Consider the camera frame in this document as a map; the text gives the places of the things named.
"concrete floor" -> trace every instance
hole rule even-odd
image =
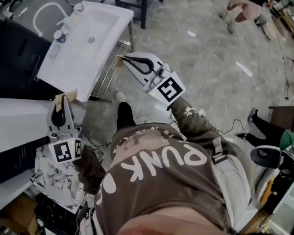
[[[15,13],[17,15],[25,7],[28,11],[16,20],[33,30],[35,12],[50,1],[60,3],[69,13],[70,8],[63,0],[24,0],[15,8]],[[77,3],[82,0],[69,1]],[[196,109],[202,108],[208,118],[213,116],[211,123],[219,130],[230,130],[233,120],[240,119],[247,132],[262,137],[253,125],[247,123],[246,118],[252,107],[259,109],[261,117],[269,119],[269,106],[294,105],[292,89],[289,91],[290,99],[285,99],[286,77],[294,79],[294,67],[291,70],[292,62],[283,58],[294,58],[294,41],[286,29],[284,41],[280,39],[280,44],[278,40],[270,41],[253,21],[238,24],[235,33],[229,34],[227,22],[218,17],[228,1],[164,0],[160,3],[155,0],[147,11],[146,30],[141,29],[138,23],[134,24],[136,50],[154,53],[168,63],[187,88],[184,97],[193,106],[197,103]],[[113,4],[114,0],[107,0],[106,3]],[[230,17],[234,18],[239,11],[237,9]],[[263,15],[268,18],[269,11],[263,9]],[[54,31],[60,27],[55,24],[61,19],[60,12],[51,13],[46,9],[41,13],[37,25],[45,38],[52,40]],[[217,44],[206,87],[198,100]],[[111,54],[109,62],[112,62],[115,53]],[[253,78],[247,76],[236,61],[252,71]],[[225,93],[235,81],[237,84],[231,89],[225,105]],[[117,70],[105,98],[115,102],[113,95],[116,91],[122,91],[127,96],[137,124],[171,122],[166,106],[142,92],[141,84],[125,68]],[[117,129],[117,104],[89,101],[83,107],[87,110],[82,125],[84,134],[103,144],[110,142]],[[225,136],[249,153],[252,146],[235,136],[242,131],[237,122],[233,131]],[[255,166],[255,171],[259,172],[259,167]]]

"black pants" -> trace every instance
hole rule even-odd
[[[133,119],[132,108],[126,102],[120,103],[118,108],[118,120],[117,120],[118,130],[125,127],[129,127],[129,126],[135,126],[135,125],[136,123]]]
[[[266,139],[259,139],[254,135],[248,133],[246,136],[246,140],[250,142],[253,146],[260,145],[272,145],[272,146],[280,146],[280,140],[285,129],[276,126],[274,124],[268,123],[258,116],[253,116],[253,123],[256,127],[266,136]]]

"sneaker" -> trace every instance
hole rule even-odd
[[[116,99],[117,99],[118,104],[120,104],[122,102],[126,102],[126,96],[122,92],[116,93]]]
[[[224,10],[219,13],[219,17],[224,20],[224,19],[226,19],[228,14],[229,14],[229,12],[227,10]]]
[[[240,139],[246,139],[246,133],[238,133],[236,136]]]
[[[236,22],[235,22],[234,20],[230,20],[230,21],[229,21],[229,24],[228,24],[227,29],[228,29],[228,31],[229,31],[231,34],[234,33],[235,24],[236,24]]]
[[[258,113],[258,110],[256,108],[252,108],[249,115],[248,115],[247,121],[252,123],[253,122],[253,117],[256,116],[257,113]]]

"black shoe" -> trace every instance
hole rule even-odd
[[[238,133],[236,136],[240,139],[246,139],[246,133]]]
[[[247,121],[250,123],[253,122],[253,117],[256,116],[257,113],[258,113],[258,110],[256,108],[252,108],[248,115]]]

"brown box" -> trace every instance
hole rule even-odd
[[[0,211],[0,224],[10,228],[17,234],[35,235],[37,219],[35,208],[37,203],[25,195],[20,195]]]

